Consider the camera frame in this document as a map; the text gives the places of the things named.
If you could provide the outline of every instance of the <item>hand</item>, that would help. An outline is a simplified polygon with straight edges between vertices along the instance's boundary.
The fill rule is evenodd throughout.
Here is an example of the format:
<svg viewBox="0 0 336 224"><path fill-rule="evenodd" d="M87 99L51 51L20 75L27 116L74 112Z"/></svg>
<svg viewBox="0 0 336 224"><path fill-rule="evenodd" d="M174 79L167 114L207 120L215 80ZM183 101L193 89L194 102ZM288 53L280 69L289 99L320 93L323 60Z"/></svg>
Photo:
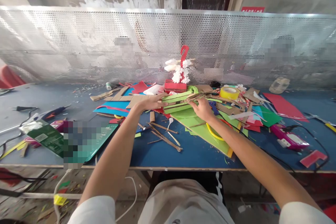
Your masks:
<svg viewBox="0 0 336 224"><path fill-rule="evenodd" d="M198 99L197 101L198 101L198 106L193 101L189 102L189 104L192 106L196 115L199 118L201 118L204 121L208 121L209 119L211 119L215 116L214 112L212 111L212 109L209 105L209 101L205 97L202 97L202 98Z"/></svg>
<svg viewBox="0 0 336 224"><path fill-rule="evenodd" d="M162 94L153 95L147 100L139 102L134 107L137 107L139 110L142 110L142 111L159 109L161 107L168 105L168 103L159 102L161 101L162 97L165 97L165 96L169 96L169 94L162 93Z"/></svg>

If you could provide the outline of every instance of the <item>blue table surface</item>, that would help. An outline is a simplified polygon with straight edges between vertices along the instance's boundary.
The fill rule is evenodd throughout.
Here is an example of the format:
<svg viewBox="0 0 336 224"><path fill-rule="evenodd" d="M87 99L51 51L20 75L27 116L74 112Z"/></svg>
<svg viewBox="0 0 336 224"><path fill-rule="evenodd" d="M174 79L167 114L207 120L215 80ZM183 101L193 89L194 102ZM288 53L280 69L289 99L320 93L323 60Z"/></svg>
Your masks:
<svg viewBox="0 0 336 224"><path fill-rule="evenodd" d="M56 107L69 105L66 111L56 117L77 121L107 122L110 118L102 117L93 112L99 105L103 104L103 100L93 102L90 96L99 95L106 92L103 85L82 85L82 84L26 84L16 87L15 91L0 96L0 131L18 125L27 118L26 112L17 112L12 110L16 106L36 106L39 108L36 112L42 113ZM283 97L301 112L308 112L319 115L321 118L336 122L336 103L331 98L336 97L335 91L290 91L284 92ZM156 123L165 127L168 121L163 115L155 113ZM283 118L285 124L297 124L292 119ZM143 113L140 123L146 125L149 122L149 113ZM336 172L336 134L327 128L323 123L316 119L310 119L308 122L301 122L307 127L328 150L330 161L322 168L322 171ZM198 136L191 136L185 131L183 125L174 121L170 129L177 131L174 134L176 139L183 147L182 152L177 152L167 143L160 141L157 143L147 144L158 138L150 131L142 133L142 136L134 141L131 168L150 170L150 169L204 169L204 170L226 170L226 169L245 169L238 158L232 161L226 158L222 153L212 148L207 142ZM167 138L171 139L168 133L163 129L159 129ZM275 135L268 132L263 127L261 133L249 131L249 136L256 140L256 144L267 150L274 156L284 160L294 170L308 171L313 170L314 166L309 169L305 168L299 161L309 154L309 150L319 150L324 152L319 144L309 136L304 129L297 128L294 131L302 139L307 141L310 146L302 152L302 155L294 151L282 148ZM0 134L0 143L7 139L18 135L18 129L10 130ZM7 144L7 150L23 140L24 137L15 139ZM101 156L105 146L99 150L98 155ZM94 160L88 162L87 165L94 165ZM0 166L19 165L19 166L37 166L37 167L62 167L63 159L54 155L48 149L39 147L30 148L26 157L20 157L20 151L14 151L0 161Z"/></svg>

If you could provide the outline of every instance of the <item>floor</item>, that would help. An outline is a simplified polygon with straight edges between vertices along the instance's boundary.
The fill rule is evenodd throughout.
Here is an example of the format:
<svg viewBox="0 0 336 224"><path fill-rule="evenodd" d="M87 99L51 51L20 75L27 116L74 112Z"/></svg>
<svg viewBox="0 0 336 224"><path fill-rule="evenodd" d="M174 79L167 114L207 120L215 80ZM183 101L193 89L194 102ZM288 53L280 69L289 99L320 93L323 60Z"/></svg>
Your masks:
<svg viewBox="0 0 336 224"><path fill-rule="evenodd" d="M13 170L13 172L24 173L24 176L36 176L42 172L43 169L28 169ZM64 170L50 170L47 174L48 180L42 185L37 185L32 188L34 192L38 193L51 193L53 192L57 182L65 173ZM78 170L72 171L64 182L64 188L67 188L67 193L81 193L85 184L90 177L91 170ZM135 180L138 197L133 208L118 222L118 224L133 224L137 223L145 204L148 194L148 187L140 180L134 171L129 171L127 176L131 176ZM224 193L231 194L250 194L258 193L259 183L248 172L224 172L223 173L223 188ZM25 186L27 183L19 184L11 190L20 190L20 187ZM0 188L9 189L3 182L0 182ZM125 179L124 187L120 192L116 202L116 217L118 218L123 214L133 203L135 199L134 185L131 179ZM76 208L77 201L69 200L67 204L60 207L61 223L67 223L72 212ZM278 223L279 216L271 212L266 212L260 204L251 205L248 208L239 212L238 208L243 206L244 202L230 202L226 201L226 206L236 224L240 223ZM45 213L53 208L52 199L16 199L0 196L0 217L21 220L26 223L41 223L41 224L54 224L56 215L52 213L46 215Z"/></svg>

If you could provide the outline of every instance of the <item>tape roll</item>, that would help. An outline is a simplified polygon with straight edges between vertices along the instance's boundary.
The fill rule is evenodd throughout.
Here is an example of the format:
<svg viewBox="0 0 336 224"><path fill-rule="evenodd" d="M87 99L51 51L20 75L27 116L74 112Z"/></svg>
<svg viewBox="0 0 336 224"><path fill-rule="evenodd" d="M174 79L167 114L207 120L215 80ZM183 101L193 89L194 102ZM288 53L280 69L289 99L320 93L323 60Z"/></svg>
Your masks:
<svg viewBox="0 0 336 224"><path fill-rule="evenodd" d="M230 100L236 100L238 98L240 91L237 88L233 87L222 87L220 89L219 95L222 98L230 99Z"/></svg>

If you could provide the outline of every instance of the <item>white metal mesh panel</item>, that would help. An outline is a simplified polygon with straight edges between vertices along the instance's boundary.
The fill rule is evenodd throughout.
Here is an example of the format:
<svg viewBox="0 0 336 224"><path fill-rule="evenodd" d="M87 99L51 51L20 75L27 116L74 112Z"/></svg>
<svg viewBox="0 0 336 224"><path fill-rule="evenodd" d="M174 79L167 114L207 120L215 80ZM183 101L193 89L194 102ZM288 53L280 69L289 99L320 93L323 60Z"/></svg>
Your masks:
<svg viewBox="0 0 336 224"><path fill-rule="evenodd" d="M163 83L187 58L191 84L336 85L336 16L164 9L0 7L0 58L25 81Z"/></svg>

